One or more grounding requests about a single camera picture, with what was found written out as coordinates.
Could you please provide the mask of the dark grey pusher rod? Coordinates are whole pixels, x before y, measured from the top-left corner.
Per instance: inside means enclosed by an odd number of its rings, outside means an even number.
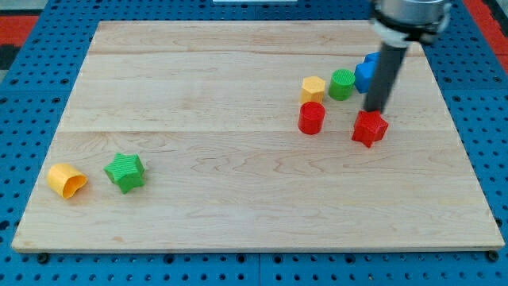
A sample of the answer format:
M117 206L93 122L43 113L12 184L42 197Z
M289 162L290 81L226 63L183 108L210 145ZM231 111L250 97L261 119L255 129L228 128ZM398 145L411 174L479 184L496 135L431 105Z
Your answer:
M384 112L406 51L407 47L394 47L384 42L381 44L370 86L364 98L364 111Z

